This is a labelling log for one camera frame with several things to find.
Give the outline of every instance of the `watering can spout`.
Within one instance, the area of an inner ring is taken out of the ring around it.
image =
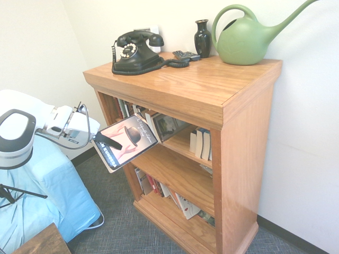
[[[319,1],[319,0],[307,0],[304,2],[299,8],[297,8],[287,19],[285,19],[283,22],[281,22],[279,25],[271,26],[268,29],[267,38],[266,41],[270,43],[273,41],[273,39],[282,31],[285,29],[286,26],[288,26],[307,6],[310,4]]]

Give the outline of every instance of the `stand leg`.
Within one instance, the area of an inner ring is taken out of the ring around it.
[[[9,191],[10,189],[13,190],[13,191],[21,192],[22,194],[17,199],[14,199],[12,197],[10,191]],[[34,192],[28,192],[27,190],[18,189],[18,188],[9,187],[9,186],[0,184],[0,197],[4,197],[5,199],[7,199],[9,201],[9,204],[0,206],[0,208],[8,206],[10,204],[14,204],[23,194],[29,194],[29,195],[33,195],[33,196],[36,196],[36,197],[47,198],[46,195],[41,195],[41,194],[34,193]]]

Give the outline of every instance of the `white wall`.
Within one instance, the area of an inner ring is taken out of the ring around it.
[[[95,93],[83,77],[87,64],[60,0],[0,0],[0,89],[71,107],[80,101],[104,125]],[[66,150],[73,159],[86,149]]]
[[[157,24],[164,51],[195,52],[195,20],[244,4],[264,25],[276,25],[303,0],[66,1],[65,10],[90,68],[111,61],[114,40]],[[339,253],[339,2],[319,1],[270,45],[282,59],[276,83],[259,214],[330,253]],[[218,30],[241,16],[232,11]]]

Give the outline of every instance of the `green watering can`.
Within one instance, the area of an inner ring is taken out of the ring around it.
[[[234,4],[222,9],[212,26],[212,42],[220,58],[232,65],[253,65],[261,61],[273,39],[294,20],[308,5],[318,0],[307,0],[285,21],[276,26],[264,26],[254,13],[244,5]],[[244,17],[231,21],[216,38],[216,27],[220,17],[229,10],[241,10]]]

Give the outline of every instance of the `shelf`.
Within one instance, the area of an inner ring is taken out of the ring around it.
[[[135,158],[132,164],[215,216],[213,181],[197,162],[157,144]]]
[[[170,198],[151,192],[134,206],[187,252],[216,253],[215,228],[197,215],[187,220]]]
[[[196,157],[194,153],[190,152],[190,134],[196,128],[196,125],[190,125],[175,136],[166,140],[162,145],[200,164],[212,168],[212,161],[200,159]]]

